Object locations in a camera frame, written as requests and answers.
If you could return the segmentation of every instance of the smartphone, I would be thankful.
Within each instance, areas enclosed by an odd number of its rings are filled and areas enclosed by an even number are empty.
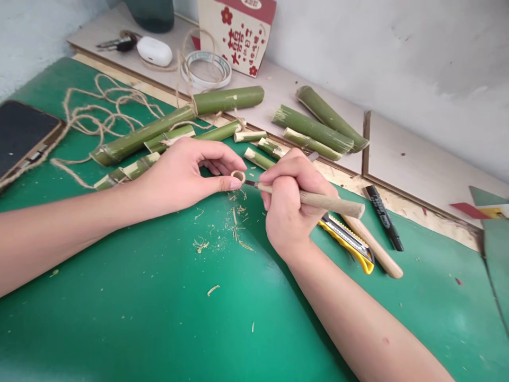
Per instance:
[[[19,101],[0,105],[0,182],[40,160],[65,128],[50,114]]]

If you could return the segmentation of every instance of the black marker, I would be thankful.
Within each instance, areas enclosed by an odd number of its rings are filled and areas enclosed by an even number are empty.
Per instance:
[[[403,252],[403,244],[401,244],[401,240],[399,239],[398,232],[396,231],[396,227],[392,223],[391,217],[387,213],[385,206],[383,205],[382,198],[380,197],[378,191],[375,186],[367,186],[366,191],[370,196],[371,203],[373,203],[373,207],[375,207],[375,211],[382,221],[382,225],[385,228],[385,232],[389,239],[392,242],[392,245],[397,251]]]

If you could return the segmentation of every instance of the roll of tape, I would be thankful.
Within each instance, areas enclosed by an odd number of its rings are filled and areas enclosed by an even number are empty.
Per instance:
[[[221,80],[218,82],[206,81],[196,76],[191,71],[191,64],[194,61],[205,61],[212,63],[220,72]],[[194,88],[205,90],[205,89],[220,89],[230,83],[232,79],[232,67],[223,57],[216,54],[206,52],[203,50],[197,50],[191,52],[186,57],[186,63],[180,67],[180,73],[186,82],[191,81],[191,85]]]

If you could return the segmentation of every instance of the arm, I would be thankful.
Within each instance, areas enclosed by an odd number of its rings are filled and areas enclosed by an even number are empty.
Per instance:
[[[359,380],[452,381],[429,350],[309,238],[325,211],[300,205],[299,186],[329,196],[337,191],[302,152],[291,150],[260,181],[273,185],[272,195],[262,194],[267,236]]]
[[[227,176],[202,178],[200,166]],[[133,182],[0,214],[0,297],[120,228],[240,188],[234,170],[246,167],[225,144],[182,138]]]

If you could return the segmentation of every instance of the fingernail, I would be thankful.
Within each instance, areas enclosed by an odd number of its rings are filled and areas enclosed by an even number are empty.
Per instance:
[[[239,179],[235,178],[230,183],[230,190],[238,189],[242,186],[242,182]]]

